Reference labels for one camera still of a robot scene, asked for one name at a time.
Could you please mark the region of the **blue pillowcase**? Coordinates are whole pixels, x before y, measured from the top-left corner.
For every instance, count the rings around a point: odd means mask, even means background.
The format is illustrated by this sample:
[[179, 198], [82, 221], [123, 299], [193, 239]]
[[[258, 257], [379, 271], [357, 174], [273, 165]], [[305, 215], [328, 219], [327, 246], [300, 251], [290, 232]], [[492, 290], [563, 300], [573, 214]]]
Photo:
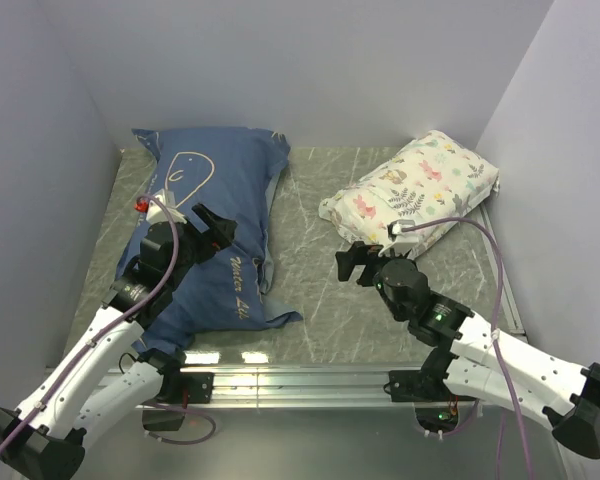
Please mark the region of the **blue pillowcase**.
[[191, 267], [136, 349], [173, 353], [186, 349], [198, 333], [261, 331], [301, 320], [299, 312], [267, 295], [274, 272], [269, 214], [289, 164], [285, 136], [246, 127], [136, 129], [133, 134], [156, 160], [149, 194], [171, 192], [177, 210], [199, 230], [206, 226], [192, 210], [197, 203], [237, 224], [233, 243]]

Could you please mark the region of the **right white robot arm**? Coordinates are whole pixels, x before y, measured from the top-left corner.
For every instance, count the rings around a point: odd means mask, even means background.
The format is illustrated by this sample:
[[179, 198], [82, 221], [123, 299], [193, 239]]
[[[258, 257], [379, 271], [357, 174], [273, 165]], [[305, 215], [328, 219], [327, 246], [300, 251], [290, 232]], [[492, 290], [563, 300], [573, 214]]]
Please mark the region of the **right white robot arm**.
[[424, 394], [448, 393], [498, 405], [549, 430], [570, 451], [600, 459], [600, 364], [581, 366], [545, 353], [491, 325], [469, 307], [430, 289], [414, 261], [354, 243], [336, 253], [338, 279], [363, 271], [393, 318], [432, 351], [422, 366]]

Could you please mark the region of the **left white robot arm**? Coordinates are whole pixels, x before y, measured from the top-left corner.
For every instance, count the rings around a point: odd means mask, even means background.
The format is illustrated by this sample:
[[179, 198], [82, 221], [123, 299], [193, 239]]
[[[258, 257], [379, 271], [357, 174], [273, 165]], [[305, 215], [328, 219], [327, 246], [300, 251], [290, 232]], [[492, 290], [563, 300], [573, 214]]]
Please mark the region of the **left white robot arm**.
[[100, 383], [171, 303], [188, 270], [233, 243], [237, 224], [196, 204], [206, 226], [199, 231], [165, 193], [143, 194], [135, 207], [149, 223], [140, 252], [88, 330], [15, 409], [0, 408], [0, 461], [27, 479], [72, 478], [87, 451], [137, 406], [166, 408], [182, 391], [182, 357], [158, 349], [141, 353], [108, 386]]

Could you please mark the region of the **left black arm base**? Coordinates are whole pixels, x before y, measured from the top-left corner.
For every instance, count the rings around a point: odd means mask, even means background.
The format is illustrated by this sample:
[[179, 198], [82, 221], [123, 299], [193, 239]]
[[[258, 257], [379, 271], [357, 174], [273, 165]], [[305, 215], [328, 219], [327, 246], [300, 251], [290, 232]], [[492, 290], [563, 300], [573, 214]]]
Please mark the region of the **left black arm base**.
[[142, 424], [148, 435], [166, 443], [187, 445], [180, 440], [167, 440], [160, 432], [177, 432], [184, 424], [191, 405], [206, 405], [211, 401], [215, 374], [210, 371], [184, 372], [186, 355], [176, 350], [167, 354], [149, 349], [139, 355], [138, 361], [148, 363], [161, 375], [162, 384], [150, 404], [142, 413]]

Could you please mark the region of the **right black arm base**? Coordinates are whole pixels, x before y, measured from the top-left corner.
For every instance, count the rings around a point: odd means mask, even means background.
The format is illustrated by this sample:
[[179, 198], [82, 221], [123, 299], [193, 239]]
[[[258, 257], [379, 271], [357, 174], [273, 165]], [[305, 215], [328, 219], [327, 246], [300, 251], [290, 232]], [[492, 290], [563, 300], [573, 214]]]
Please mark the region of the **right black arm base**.
[[383, 391], [393, 403], [414, 407], [416, 428], [439, 440], [465, 429], [479, 413], [475, 399], [450, 392], [439, 379], [416, 370], [391, 370]]

